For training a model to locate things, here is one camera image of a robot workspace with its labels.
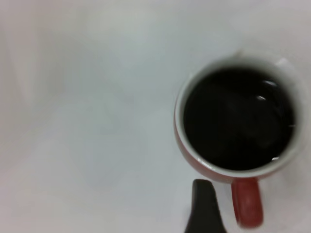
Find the mug handle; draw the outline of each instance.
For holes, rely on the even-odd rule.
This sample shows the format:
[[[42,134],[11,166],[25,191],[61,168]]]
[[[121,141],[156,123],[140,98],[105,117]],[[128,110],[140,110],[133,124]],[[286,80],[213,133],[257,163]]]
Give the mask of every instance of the mug handle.
[[[231,184],[232,201],[237,223],[244,228],[258,227],[263,210],[256,178],[235,179]]]

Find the mug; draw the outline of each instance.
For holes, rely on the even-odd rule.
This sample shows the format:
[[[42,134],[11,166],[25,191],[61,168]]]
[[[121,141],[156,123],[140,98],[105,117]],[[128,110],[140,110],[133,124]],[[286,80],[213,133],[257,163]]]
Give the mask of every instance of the mug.
[[[194,87],[216,70],[244,66],[261,70],[276,78],[284,87],[293,103],[296,118],[294,135],[278,159],[251,170],[229,170],[205,160],[191,146],[185,134],[183,113],[186,101]],[[294,67],[283,57],[258,51],[239,51],[233,56],[216,61],[191,77],[182,86],[175,105],[174,130],[177,143],[186,160],[209,180],[231,184],[233,207],[237,223],[244,228],[253,228],[263,222],[263,208],[258,181],[272,175],[300,154],[306,144],[308,124],[308,98],[305,85]]]

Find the coffee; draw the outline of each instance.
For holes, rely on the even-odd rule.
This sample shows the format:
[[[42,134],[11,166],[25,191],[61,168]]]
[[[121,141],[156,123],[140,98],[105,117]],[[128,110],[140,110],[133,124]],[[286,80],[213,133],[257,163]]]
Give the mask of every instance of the coffee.
[[[294,108],[277,79],[248,67],[219,69],[192,90],[186,136],[208,162],[250,170],[278,159],[295,131]]]

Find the black object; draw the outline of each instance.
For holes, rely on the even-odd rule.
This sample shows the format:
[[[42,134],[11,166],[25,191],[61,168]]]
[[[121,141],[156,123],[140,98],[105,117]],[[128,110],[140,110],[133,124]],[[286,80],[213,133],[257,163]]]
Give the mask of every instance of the black object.
[[[226,233],[211,182],[194,180],[192,210],[185,233]]]
[[[184,110],[185,133],[208,162],[249,170],[278,158],[295,127],[282,83],[249,67],[222,68],[192,90]]]

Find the white surface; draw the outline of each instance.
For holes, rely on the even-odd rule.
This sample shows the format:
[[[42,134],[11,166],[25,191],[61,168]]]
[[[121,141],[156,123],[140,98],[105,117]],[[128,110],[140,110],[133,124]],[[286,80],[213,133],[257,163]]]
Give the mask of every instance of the white surface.
[[[310,12],[308,0],[2,0],[0,231],[183,232],[201,176],[173,135],[180,85],[255,45],[310,86]],[[308,151],[261,181],[252,232],[310,232]],[[214,185],[228,232],[247,232],[230,186]]]

